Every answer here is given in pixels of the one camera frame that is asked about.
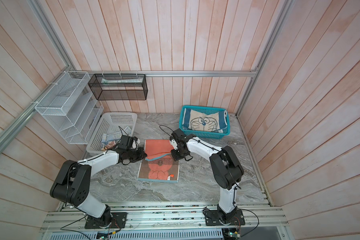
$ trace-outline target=black wire mesh basket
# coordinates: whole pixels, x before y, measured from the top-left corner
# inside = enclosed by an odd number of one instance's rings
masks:
[[[88,85],[97,100],[146,100],[148,94],[144,74],[93,74]]]

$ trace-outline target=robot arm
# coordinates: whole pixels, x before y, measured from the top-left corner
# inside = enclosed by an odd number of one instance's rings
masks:
[[[170,141],[174,148],[171,154],[175,161],[182,158],[187,160],[185,157],[191,152],[210,161],[214,178],[220,186],[216,218],[222,224],[230,223],[231,219],[241,211],[236,207],[235,191],[244,174],[244,169],[233,149],[230,146],[214,146],[193,134],[185,135],[181,129],[172,132]]]
[[[109,227],[112,220],[110,207],[89,192],[91,176],[125,160],[136,162],[146,156],[143,148],[138,147],[136,137],[122,136],[119,144],[112,150],[77,162],[64,162],[49,194],[86,213],[89,220],[96,222],[97,227]]]
[[[170,141],[174,148],[171,154],[175,161],[185,159],[191,152],[209,160],[215,180],[221,188],[230,190],[241,181],[244,169],[230,146],[214,146],[193,134],[186,136],[181,129],[172,133]]]

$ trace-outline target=towel with cartoon print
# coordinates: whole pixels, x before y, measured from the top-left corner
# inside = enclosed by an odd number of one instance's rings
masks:
[[[206,115],[190,108],[185,108],[183,127],[194,131],[222,133],[223,129],[227,127],[226,116],[226,110]]]

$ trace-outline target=gray marble surface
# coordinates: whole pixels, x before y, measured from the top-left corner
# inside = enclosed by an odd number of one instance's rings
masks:
[[[179,114],[171,113],[140,113],[138,114],[134,136],[141,140],[140,146],[146,139],[168,139],[159,125],[163,124],[173,130],[178,128]],[[235,151],[244,175],[241,178],[241,190],[237,192],[238,203],[262,201],[263,197],[258,180],[254,173],[244,137],[240,131],[238,120],[230,114],[231,133],[222,139],[204,139],[216,145],[229,145]],[[190,201],[190,202],[218,202],[220,187],[213,178],[209,160],[196,154],[189,162],[180,160],[178,183],[143,182],[137,180],[140,162],[130,163],[128,166],[117,164],[108,167],[92,177],[90,190],[92,195],[102,202],[123,201]]]

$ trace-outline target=blue plastic basket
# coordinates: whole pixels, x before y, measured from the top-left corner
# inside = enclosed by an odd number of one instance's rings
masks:
[[[227,114],[226,120],[227,120],[227,128],[223,129],[223,133],[219,132],[203,132],[203,131],[194,131],[183,128],[183,118],[184,118],[184,110],[185,108],[190,108],[192,110],[205,113],[207,115],[212,113],[217,113],[219,111],[225,110],[224,108],[210,108],[210,107],[200,107],[200,106],[191,106],[191,105],[184,105],[181,109],[180,114],[180,121],[179,121],[179,128],[185,133],[185,134],[195,134],[198,137],[207,137],[207,138],[214,138],[214,139],[221,139],[224,136],[227,136],[230,134],[230,125],[229,125],[229,116]]]

